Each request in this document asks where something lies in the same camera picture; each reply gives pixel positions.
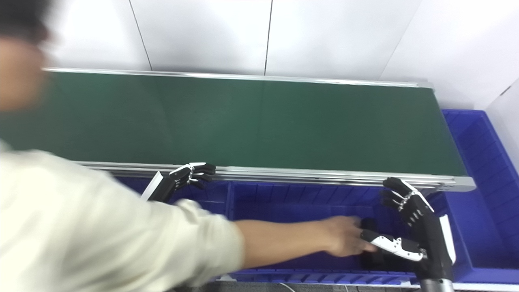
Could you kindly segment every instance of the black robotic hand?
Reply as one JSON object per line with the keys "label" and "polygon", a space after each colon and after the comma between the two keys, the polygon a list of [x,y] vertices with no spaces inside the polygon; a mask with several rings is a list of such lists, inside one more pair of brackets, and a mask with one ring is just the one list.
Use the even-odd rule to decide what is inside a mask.
{"label": "black robotic hand", "polygon": [[414,241],[363,230],[362,238],[414,262],[414,272],[425,291],[453,291],[454,244],[448,217],[437,217],[416,188],[399,178],[388,178],[380,192],[382,204],[396,209],[410,228]]}
{"label": "black robotic hand", "polygon": [[399,211],[402,220],[410,227],[411,237],[426,253],[424,259],[415,264],[417,278],[452,281],[454,259],[451,256],[454,250],[449,255],[447,248],[453,246],[450,228],[442,228],[440,218],[424,196],[407,182],[399,178],[388,178],[383,185],[391,189],[381,191],[383,204]]}
{"label": "black robotic hand", "polygon": [[146,190],[141,195],[145,201],[167,202],[173,193],[182,187],[192,184],[203,189],[201,181],[211,181],[216,167],[208,163],[189,163],[163,176],[159,171],[155,174]]}

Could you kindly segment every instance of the man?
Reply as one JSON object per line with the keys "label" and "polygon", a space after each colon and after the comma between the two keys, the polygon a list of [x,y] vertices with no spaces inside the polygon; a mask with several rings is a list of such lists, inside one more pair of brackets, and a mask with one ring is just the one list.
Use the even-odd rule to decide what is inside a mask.
{"label": "man", "polygon": [[[34,105],[44,0],[0,0],[0,110]],[[357,220],[229,222],[192,201],[144,202],[103,172],[41,151],[0,154],[1,291],[163,291],[327,251],[375,247]]]}

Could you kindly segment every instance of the white cable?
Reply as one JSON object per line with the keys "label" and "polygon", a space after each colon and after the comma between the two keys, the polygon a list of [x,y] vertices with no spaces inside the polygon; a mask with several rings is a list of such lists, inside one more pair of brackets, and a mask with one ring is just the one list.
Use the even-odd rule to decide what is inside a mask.
{"label": "white cable", "polygon": [[290,288],[289,285],[285,284],[285,283],[280,283],[281,285],[285,286],[288,290],[292,291],[292,292],[295,292],[294,289]]}

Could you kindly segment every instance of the green belt surface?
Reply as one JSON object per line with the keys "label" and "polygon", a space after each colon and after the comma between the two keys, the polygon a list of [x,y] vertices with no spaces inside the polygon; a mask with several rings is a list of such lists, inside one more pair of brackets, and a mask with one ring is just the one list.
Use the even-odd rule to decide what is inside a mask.
{"label": "green belt surface", "polygon": [[467,174],[430,88],[52,73],[0,137],[78,161]]}

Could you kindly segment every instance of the blue plastic crate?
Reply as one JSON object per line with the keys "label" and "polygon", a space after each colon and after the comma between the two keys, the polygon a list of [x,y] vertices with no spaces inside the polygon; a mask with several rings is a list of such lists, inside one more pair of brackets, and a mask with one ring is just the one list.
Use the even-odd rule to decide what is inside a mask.
{"label": "blue plastic crate", "polygon": [[455,280],[519,284],[519,178],[484,111],[444,110],[477,189],[432,199],[449,214]]}
{"label": "blue plastic crate", "polygon": [[[439,193],[434,208],[449,214],[458,260],[456,282],[519,284],[519,179],[482,111],[445,110],[445,119],[467,171],[478,189]],[[119,178],[141,192],[149,179]],[[205,190],[184,188],[176,198],[200,205],[231,220],[274,222],[319,220],[335,215],[378,219],[382,233],[405,236],[399,215],[379,203],[380,188],[328,185],[213,182]],[[260,269],[233,274],[239,281],[400,284],[412,281],[404,271],[362,270],[358,257],[319,253]]]}

